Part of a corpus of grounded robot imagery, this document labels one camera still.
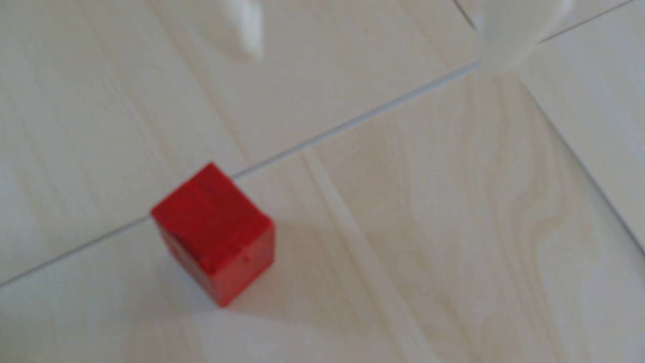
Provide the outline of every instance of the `tile grout line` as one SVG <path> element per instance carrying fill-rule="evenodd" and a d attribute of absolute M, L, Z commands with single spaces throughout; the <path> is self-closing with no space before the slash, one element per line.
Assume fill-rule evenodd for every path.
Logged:
<path fill-rule="evenodd" d="M 433 81 L 431 81 L 431 82 L 429 82 L 429 83 L 427 83 L 427 84 L 425 84 L 425 85 L 423 85 L 423 86 L 421 86 L 421 87 L 419 87 L 419 88 L 417 88 L 415 90 L 412 90 L 412 91 L 404 94 L 403 96 L 400 96 L 400 97 L 395 98 L 395 99 L 393 99 L 391 101 L 388 101 L 385 104 L 383 104 L 383 105 L 381 105 L 381 106 L 379 106 L 379 107 L 377 107 L 375 109 L 372 109 L 372 110 L 370 110 L 368 112 L 365 112 L 364 114 L 361 114 L 360 116 L 357 116 L 356 118 L 353 118 L 353 119 L 350 119 L 349 121 L 341 123 L 340 125 L 338 125 L 336 127 L 333 127 L 333 128 L 331 128 L 331 129 L 329 129 L 327 131 L 324 131 L 324 132 L 322 132 L 322 133 L 320 133 L 320 134 L 318 134 L 318 135 L 316 135 L 316 136 L 314 136 L 314 137 L 312 137 L 310 139 L 307 139 L 307 140 L 305 140 L 305 141 L 303 141 L 303 142 L 301 142 L 301 143 L 299 143 L 299 144 L 297 144 L 297 145 L 295 145 L 293 147 L 290 147 L 289 149 L 286 149 L 286 150 L 284 150 L 282 152 L 279 152 L 276 155 L 270 156 L 269 158 L 266 158 L 265 160 L 260 161 L 259 163 L 255 164 L 255 165 L 252 165 L 252 166 L 250 166 L 250 167 L 248 167 L 248 168 L 246 168 L 246 169 L 244 169 L 242 171 L 239 171 L 239 172 L 233 174 L 231 176 L 231 179 L 237 181 L 237 180 L 239 180 L 241 178 L 244 178 L 245 176 L 247 176 L 249 174 L 257 172 L 257 171 L 259 171 L 259 170 L 261 170 L 261 169 L 263 169 L 265 167 L 268 167 L 271 164 L 274 164 L 274 163 L 277 163 L 277 162 L 279 162 L 281 160 L 284 160 L 284 159 L 288 158 L 289 156 L 294 155 L 294 154 L 296 154 L 296 153 L 298 153 L 298 152 L 300 152 L 300 151 L 302 151 L 302 150 L 304 150 L 304 149 L 306 149 L 306 148 L 308 148 L 308 147 L 310 147 L 310 146 L 312 146 L 314 144 L 322 142 L 323 140 L 326 140 L 328 138 L 332 138 L 332 137 L 334 137 L 334 136 L 336 136 L 336 135 L 338 135 L 338 134 L 340 134 L 340 133 L 342 133 L 342 132 L 344 132 L 346 130 L 349 130 L 349 129 L 352 129 L 354 127 L 357 127 L 357 126 L 367 122 L 368 120 L 370 120 L 370 119 L 372 119 L 374 117 L 377 117 L 377 116 L 380 116 L 382 114 L 385 114 L 388 111 L 391 111 L 391 110 L 393 110 L 393 109 L 395 109 L 395 108 L 397 108 L 397 107 L 399 107 L 399 106 L 401 106 L 401 105 L 403 105 L 403 104 L 405 104 L 405 103 L 407 103 L 409 101 L 412 101 L 412 100 L 414 100 L 416 98 L 419 98 L 419 97 L 421 97 L 421 96 L 423 96 L 423 95 L 425 95 L 425 94 L 427 94 L 427 93 L 429 93 L 429 92 L 431 92 L 431 91 L 433 91 L 435 89 L 438 89 L 438 88 L 440 88 L 440 87 L 442 87 L 444 85 L 447 85 L 448 83 L 450 83 L 450 82 L 452 82 L 452 81 L 454 81 L 456 79 L 462 78 L 466 74 L 469 74 L 470 72 L 473 72 L 475 69 L 477 69 L 477 65 L 478 65 L 477 62 L 473 62 L 473 63 L 465 65 L 465 66 L 463 66 L 461 68 L 458 68 L 458 69 L 446 74 L 445 76 L 437 78 L 437 79 L 435 79 L 435 80 L 433 80 Z M 91 247 L 93 247 L 93 246 L 95 246 L 95 245 L 97 245 L 97 244 L 109 239 L 110 237 L 112 237 L 112 236 L 114 236 L 116 234 L 119 234 L 119 233 L 121 233 L 121 232 L 123 232 L 123 231 L 125 231 L 125 230 L 127 230 L 127 229 L 129 229 L 131 227 L 135 227 L 135 226 L 137 226 L 139 224 L 142 224 L 142 223 L 148 221 L 148 219 L 150 219 L 150 216 L 148 216 L 148 215 L 140 217 L 140 218 L 138 218 L 138 219 L 136 219 L 136 220 L 134 220 L 132 222 L 129 222 L 129 223 L 125 224 L 125 225 L 122 225 L 122 226 L 120 226 L 120 227 L 118 227 L 116 229 L 113 229 L 112 231 L 107 232 L 106 234 L 104 234 L 104 235 L 102 235 L 102 236 L 100 236 L 98 238 L 90 240 L 86 244 L 83 244 L 83 245 L 81 245 L 79 247 L 76 247 L 75 249 L 67 251 L 67 252 L 65 252 L 65 253 L 63 253 L 63 254 L 61 254 L 59 256 L 56 256 L 55 258 L 53 258 L 53 259 L 51 259 L 51 260 L 49 260 L 49 261 L 47 261 L 47 262 L 45 262 L 43 264 L 40 264 L 40 265 L 38 265 L 36 267 L 33 267 L 33 268 L 31 268 L 31 269 L 29 269 L 29 270 L 27 270 L 27 271 L 25 271 L 25 272 L 23 272 L 23 273 L 21 273 L 21 274 L 19 274 L 17 276 L 11 277 L 10 279 L 8 279 L 8 280 L 6 280 L 4 282 L 0 282 L 0 289 L 5 287 L 5 286 L 7 286 L 7 285 L 10 285 L 10 284 L 12 284 L 12 283 L 14 283 L 14 282 L 16 282 L 16 281 L 18 281 L 20 279 L 22 279 L 23 277 L 27 277 L 28 275 L 32 275 L 32 274 L 34 274 L 34 273 L 36 273 L 36 272 L 38 272 L 38 271 L 40 271 L 42 269 L 46 269 L 47 267 L 49 267 L 51 265 L 54 265 L 54 264 L 60 262 L 61 260 L 69 258 L 69 257 L 71 257 L 71 256 L 73 256 L 73 255 L 75 255 L 77 253 L 80 253 L 81 251 L 84 251 L 85 249 L 91 248 Z"/>
<path fill-rule="evenodd" d="M 434 81 L 427 83 L 411 92 L 406 93 L 405 95 L 395 98 L 375 109 L 372 109 L 371 111 L 368 111 L 356 118 L 351 119 L 350 121 L 341 123 L 340 125 L 333 127 L 327 131 L 324 131 L 306 141 L 303 141 L 293 147 L 290 147 L 289 149 L 286 149 L 282 152 L 279 152 L 278 154 L 271 156 L 263 161 L 260 161 L 259 163 L 252 165 L 238 173 L 233 174 L 232 178 L 234 180 L 238 180 L 241 178 L 244 178 L 245 176 L 258 171 L 260 169 L 263 169 L 273 163 L 276 163 L 278 161 L 281 161 L 283 159 L 288 158 L 289 156 L 296 154 L 297 152 L 304 150 L 316 143 L 319 143 L 323 140 L 326 140 L 328 138 L 332 138 L 335 135 L 338 135 L 346 130 L 352 129 L 365 121 L 368 121 L 369 119 L 372 119 L 374 117 L 380 116 L 388 111 L 391 111 L 404 103 L 407 103 L 408 101 L 411 101 L 415 98 L 418 98 L 428 92 L 431 92 L 443 85 L 448 84 L 449 82 L 452 82 L 455 79 L 459 79 L 466 74 L 472 72 L 477 68 L 477 62 L 470 63 L 469 65 L 463 66 L 461 68 L 458 68 L 457 70 L 454 70 L 450 72 L 449 74 L 446 74 L 443 77 L 437 78 Z"/>
<path fill-rule="evenodd" d="M 622 226 L 622 228 L 627 232 L 627 235 L 631 238 L 631 241 L 636 245 L 636 247 L 639 249 L 640 253 L 642 254 L 643 258 L 645 258 L 645 247 L 639 243 L 639 239 L 636 238 L 636 235 L 634 232 L 631 230 L 627 222 L 625 222 L 625 219 L 622 217 L 618 209 L 616 209 L 616 206 L 611 202 L 609 199 L 609 196 L 604 192 L 603 188 L 600 187 L 598 184 L 598 181 L 593 177 L 593 174 L 587 169 L 587 166 L 582 162 L 580 159 L 579 155 L 573 150 L 573 147 L 567 142 L 566 138 L 564 138 L 564 135 L 560 132 L 560 129 L 558 129 L 553 120 L 547 115 L 546 111 L 542 108 L 542 105 L 537 101 L 531 90 L 528 88 L 524 82 L 521 82 L 522 86 L 524 89 L 527 91 L 531 99 L 533 100 L 533 103 L 537 106 L 537 108 L 540 110 L 540 113 L 546 119 L 548 122 L 549 126 L 555 131 L 555 134 L 560 138 L 560 141 L 564 144 L 564 146 L 567 148 L 567 150 L 571 153 L 573 156 L 573 159 L 580 165 L 580 168 L 582 169 L 582 172 L 584 175 L 587 177 L 587 179 L 591 182 L 591 186 L 598 192 L 600 195 L 600 198 L 602 201 L 609 207 L 610 212 L 616 217 L 618 220 L 618 223 Z"/>
<path fill-rule="evenodd" d="M 555 33 L 555 34 L 553 34 L 551 36 L 548 36 L 546 39 L 542 40 L 540 42 L 540 44 L 541 43 L 546 43 L 547 41 L 550 41 L 555 37 L 559 37 L 561 35 L 564 35 L 564 34 L 570 32 L 570 31 L 572 31 L 573 29 L 576 29 L 577 27 L 579 27 L 581 25 L 585 25 L 586 23 L 589 23 L 590 21 L 594 21 L 594 20 L 598 19 L 599 17 L 601 17 L 601 16 L 603 16 L 603 15 L 605 15 L 607 13 L 610 13 L 610 12 L 620 8 L 620 7 L 623 7 L 623 6 L 625 6 L 625 5 L 629 4 L 629 3 L 632 3 L 634 1 L 636 1 L 636 0 L 627 0 L 626 2 L 624 2 L 622 4 L 618 4 L 618 5 L 614 6 L 613 8 L 610 8 L 610 9 L 607 9 L 607 10 L 601 12 L 600 14 L 596 14 L 596 15 L 590 17 L 589 19 L 585 19 L 585 20 L 581 21 L 580 23 L 571 25 L 570 27 L 568 27 L 568 28 L 566 28 L 564 30 L 561 30 L 560 32 L 557 32 L 557 33 Z"/>
<path fill-rule="evenodd" d="M 74 254 L 77 254 L 77 253 L 83 251 L 84 249 L 90 248 L 91 246 L 96 245 L 99 242 L 108 239 L 109 237 L 112 237 L 112 236 L 114 236 L 116 234 L 119 234 L 119 233 L 125 231 L 126 229 L 128 229 L 130 227 L 134 227 L 134 226 L 136 226 L 138 224 L 141 224 L 141 223 L 147 221 L 149 217 L 150 216 L 143 216 L 143 217 L 138 218 L 138 219 L 136 219 L 136 220 L 134 220 L 132 222 L 124 224 L 124 225 L 122 225 L 122 226 L 120 226 L 120 227 L 118 227 L 116 229 L 111 230 L 110 232 L 107 232 L 106 234 L 104 234 L 104 235 L 102 235 L 102 236 L 100 236 L 98 238 L 90 240 L 88 243 L 86 243 L 84 245 L 80 245 L 79 247 L 76 247 L 75 249 L 72 249 L 72 250 L 67 251 L 67 252 L 65 252 L 63 254 L 60 254 L 59 256 L 56 256 L 53 259 L 51 259 L 51 260 L 49 260 L 49 261 L 47 261 L 47 262 L 45 262 L 43 264 L 40 264 L 40 265 L 38 265 L 36 267 L 33 267 L 33 268 L 31 268 L 31 269 L 29 269 L 29 270 L 27 270 L 27 271 L 25 271 L 25 272 L 23 272 L 23 273 L 21 273 L 21 274 L 19 274 L 17 276 L 11 277 L 9 280 L 0 283 L 0 289 L 2 289 L 4 286 L 7 286 L 7 285 L 9 285 L 9 284 L 11 284 L 13 282 L 16 282 L 16 281 L 20 280 L 23 277 L 26 277 L 26 276 L 31 275 L 33 273 L 36 273 L 36 272 L 38 272 L 38 271 L 40 271 L 42 269 L 45 269 L 45 268 L 49 267 L 50 265 L 53 265 L 53 264 L 57 263 L 58 261 L 64 260 L 65 258 L 68 258 L 68 257 L 70 257 L 70 256 L 72 256 Z"/>

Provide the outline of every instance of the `wood-grain tile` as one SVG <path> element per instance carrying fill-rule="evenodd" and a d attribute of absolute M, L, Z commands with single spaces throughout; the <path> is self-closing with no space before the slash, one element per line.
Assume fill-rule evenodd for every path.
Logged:
<path fill-rule="evenodd" d="M 645 261 L 512 76 L 472 74 L 241 187 L 277 261 L 229 309 L 151 222 L 0 289 L 10 362 L 642 362 Z"/>
<path fill-rule="evenodd" d="M 645 1 L 540 47 L 520 67 L 547 117 L 645 246 Z"/>
<path fill-rule="evenodd" d="M 482 8 L 487 0 L 455 0 L 468 18 L 476 22 L 481 16 Z M 589 19 L 593 19 L 608 10 L 628 3 L 630 0 L 575 0 L 575 7 L 561 23 L 555 27 L 552 35 L 575 27 Z"/>
<path fill-rule="evenodd" d="M 0 282 L 475 58 L 450 0 L 265 4 L 235 64 L 158 0 L 0 3 Z"/>

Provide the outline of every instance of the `white object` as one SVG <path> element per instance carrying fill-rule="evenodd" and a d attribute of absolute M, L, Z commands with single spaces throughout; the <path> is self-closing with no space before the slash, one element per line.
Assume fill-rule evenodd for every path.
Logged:
<path fill-rule="evenodd" d="M 480 36 L 481 65 L 514 66 L 573 8 L 575 0 L 487 0 Z"/>
<path fill-rule="evenodd" d="M 181 19 L 235 60 L 264 53 L 262 5 L 254 0 L 172 0 Z"/>

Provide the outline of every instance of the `red block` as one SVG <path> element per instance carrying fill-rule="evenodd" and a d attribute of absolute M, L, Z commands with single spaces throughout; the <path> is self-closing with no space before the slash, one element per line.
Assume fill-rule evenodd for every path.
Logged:
<path fill-rule="evenodd" d="M 209 164 L 152 209 L 170 252 L 226 306 L 273 262 L 275 226 Z"/>

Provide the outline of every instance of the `cube top face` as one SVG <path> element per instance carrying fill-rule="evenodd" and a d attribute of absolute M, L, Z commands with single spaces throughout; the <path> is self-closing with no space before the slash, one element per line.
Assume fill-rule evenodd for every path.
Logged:
<path fill-rule="evenodd" d="M 152 209 L 207 273 L 222 269 L 273 222 L 214 164 L 207 165 Z"/>

